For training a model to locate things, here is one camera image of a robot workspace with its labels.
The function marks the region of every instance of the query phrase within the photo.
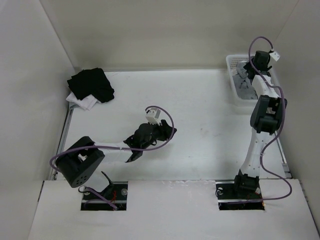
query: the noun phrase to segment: white wall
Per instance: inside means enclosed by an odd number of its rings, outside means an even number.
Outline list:
[[[279,35],[276,65],[288,100],[282,146],[295,178],[302,180],[320,226],[320,1],[300,0]]]
[[[297,1],[41,0],[73,65],[105,70],[225,68],[254,37],[275,41]]]
[[[0,239],[25,240],[74,73],[39,0],[0,1]]]

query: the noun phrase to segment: black mounting bracket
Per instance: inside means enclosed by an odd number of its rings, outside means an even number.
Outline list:
[[[218,198],[219,210],[265,210],[262,201],[246,201],[262,199],[262,193],[236,191],[234,185],[230,181],[216,183],[215,195]]]
[[[256,69],[258,69],[263,75],[268,75],[270,77],[269,70],[272,68],[272,66],[268,66],[270,62],[269,52],[256,51],[255,55],[251,57],[251,60]],[[251,66],[250,62],[248,62],[243,68],[247,71],[248,79],[250,79],[252,83],[255,75],[257,75],[258,73]]]
[[[253,127],[257,133],[265,132],[271,135],[280,128],[282,117],[281,98],[261,95],[252,112],[250,126]]]
[[[112,182],[103,171],[102,174],[108,179],[109,185],[99,194],[116,205],[117,211],[125,211],[127,209],[128,182]],[[86,188],[83,191],[78,189],[78,191],[83,193],[82,211],[114,211],[114,208],[106,202],[93,201],[101,199],[92,192],[87,191]]]
[[[239,170],[238,175],[234,178],[233,186],[236,192],[254,193],[259,188],[259,177],[250,177],[248,174],[242,174]]]
[[[69,149],[93,146],[94,144],[95,142],[92,141],[90,137],[83,136]],[[91,177],[104,157],[104,153],[98,148],[90,148],[60,156],[55,161],[55,165],[70,186],[72,188],[77,188],[83,185]]]
[[[167,121],[162,119],[161,124],[143,123],[134,132],[133,135],[128,137],[125,141],[130,148],[146,149],[150,145],[156,145],[157,141],[167,141],[172,133],[172,127],[168,125]],[[132,151],[132,155],[127,163],[131,163],[143,154],[143,151]]]

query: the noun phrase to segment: black cloth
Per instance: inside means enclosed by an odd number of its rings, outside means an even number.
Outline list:
[[[101,68],[82,70],[77,75],[72,76],[67,82],[69,89],[79,100],[83,100],[90,94],[101,103],[109,102],[115,98],[115,90],[111,87],[109,80]]]

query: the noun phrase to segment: white connector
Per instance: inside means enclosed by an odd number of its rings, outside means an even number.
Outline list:
[[[276,51],[269,53],[270,57],[276,62],[280,59],[280,54]]]
[[[145,117],[146,117],[146,119],[148,120],[148,122],[149,122],[150,124],[157,124],[157,125],[159,125],[158,119],[159,119],[160,113],[161,113],[160,109],[158,109],[158,108],[151,108],[150,110],[147,111]]]

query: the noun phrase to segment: white plastic basket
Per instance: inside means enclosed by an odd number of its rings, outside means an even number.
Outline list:
[[[249,61],[248,54],[228,55],[228,56],[226,56],[225,60],[226,60],[227,68],[228,68],[228,74],[230,77],[230,85],[231,85],[232,92],[233,92],[234,104],[237,106],[237,108],[240,112],[252,113],[258,100],[256,100],[256,99],[241,99],[237,94],[234,79],[232,76],[232,69],[237,67],[238,62]],[[271,69],[269,72],[271,74],[271,82],[277,84],[278,80],[276,79],[276,76],[274,74],[273,69]]]

